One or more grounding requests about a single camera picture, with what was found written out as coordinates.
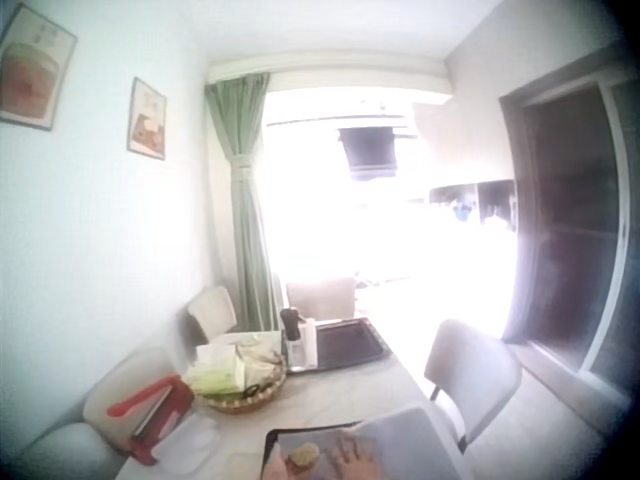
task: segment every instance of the chair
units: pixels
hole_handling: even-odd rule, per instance
[[[27,447],[9,466],[12,475],[24,479],[112,480],[126,461],[123,452],[129,450],[129,437],[162,392],[122,418],[109,417],[107,408],[175,373],[169,356],[160,347],[132,353],[91,389],[82,417]]]
[[[224,287],[203,290],[191,301],[187,310],[198,321],[208,341],[237,324],[233,303]]]
[[[465,433],[456,441],[464,452],[516,392],[522,369],[501,340],[458,320],[445,320],[424,376],[436,385],[431,400],[443,390],[458,408]]]
[[[341,277],[313,283],[287,283],[287,300],[303,317],[316,320],[353,318],[356,280]]]
[[[129,450],[129,437],[158,401],[162,392],[153,395],[124,417],[107,415],[107,409],[123,401],[147,385],[176,373],[167,352],[152,347],[132,353],[89,392],[82,415],[111,445]]]

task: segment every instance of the lid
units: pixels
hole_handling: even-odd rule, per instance
[[[298,325],[304,323],[304,319],[300,316],[298,310],[295,308],[284,308],[280,312],[280,318],[284,324],[287,340],[290,342],[300,340],[300,329]]]

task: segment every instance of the framed poster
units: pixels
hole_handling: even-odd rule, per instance
[[[133,79],[127,150],[164,160],[167,99],[139,78]]]
[[[20,4],[0,37],[0,120],[51,130],[77,38]]]

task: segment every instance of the wicker basket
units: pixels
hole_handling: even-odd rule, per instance
[[[256,393],[252,397],[238,400],[214,400],[196,395],[196,402],[198,405],[210,407],[218,412],[228,413],[230,415],[240,415],[242,413],[253,412],[271,402],[271,400],[278,395],[280,390],[282,390],[284,381],[287,379],[287,365],[284,358],[280,358],[280,364],[276,366],[272,375],[273,384],[269,388]]]

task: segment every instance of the hand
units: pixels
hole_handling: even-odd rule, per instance
[[[343,433],[338,447],[333,449],[332,460],[342,480],[383,480],[382,469],[373,455],[373,443],[363,442]]]
[[[301,471],[289,459],[283,460],[280,445],[276,443],[271,450],[269,461],[264,466],[262,480],[308,480],[309,472]]]

